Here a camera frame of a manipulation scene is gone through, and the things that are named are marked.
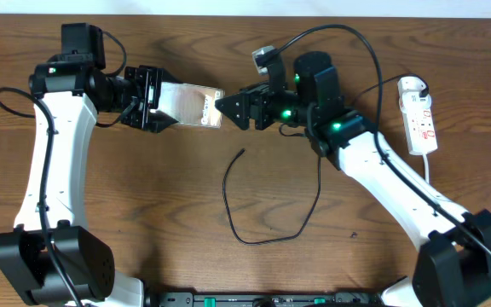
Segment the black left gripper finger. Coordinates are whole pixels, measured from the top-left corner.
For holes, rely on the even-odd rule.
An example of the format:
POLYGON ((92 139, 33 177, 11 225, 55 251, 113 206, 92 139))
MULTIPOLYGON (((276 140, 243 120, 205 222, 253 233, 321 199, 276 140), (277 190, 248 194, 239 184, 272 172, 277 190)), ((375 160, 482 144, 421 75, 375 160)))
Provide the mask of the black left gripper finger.
POLYGON ((160 80, 162 82, 173 83, 173 84, 181 84, 182 81, 173 76, 168 70, 164 68, 160 68, 160 80))
POLYGON ((149 111, 149 130, 151 132, 160 133, 164 129, 176 123, 176 119, 162 111, 157 109, 151 109, 149 111))

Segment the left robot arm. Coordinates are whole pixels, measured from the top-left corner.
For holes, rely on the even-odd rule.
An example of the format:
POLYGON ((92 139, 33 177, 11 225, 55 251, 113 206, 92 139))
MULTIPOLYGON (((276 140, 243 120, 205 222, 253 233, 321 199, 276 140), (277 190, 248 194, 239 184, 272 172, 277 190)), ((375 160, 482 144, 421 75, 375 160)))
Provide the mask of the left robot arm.
POLYGON ((174 78, 162 68, 106 72, 107 32, 88 23, 61 28, 61 52, 35 68, 24 97, 36 135, 26 195, 14 226, 0 233, 0 270, 28 305, 155 306, 137 278, 119 273, 111 248, 89 232, 84 185, 90 138, 101 112, 129 127, 161 132, 158 110, 174 78))

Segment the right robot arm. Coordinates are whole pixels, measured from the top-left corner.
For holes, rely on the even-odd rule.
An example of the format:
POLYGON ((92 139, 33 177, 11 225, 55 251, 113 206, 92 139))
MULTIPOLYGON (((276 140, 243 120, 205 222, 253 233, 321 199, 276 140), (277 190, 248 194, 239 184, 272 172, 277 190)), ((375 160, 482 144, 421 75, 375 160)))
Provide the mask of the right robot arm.
POLYGON ((378 296, 388 306, 477 306, 491 298, 491 212, 470 213, 437 193, 389 146, 376 126, 344 104, 331 57, 294 61, 295 90, 281 58, 256 55, 268 80, 219 99, 240 129, 301 126, 312 149, 362 185, 401 225, 418 252, 413 275, 378 296))

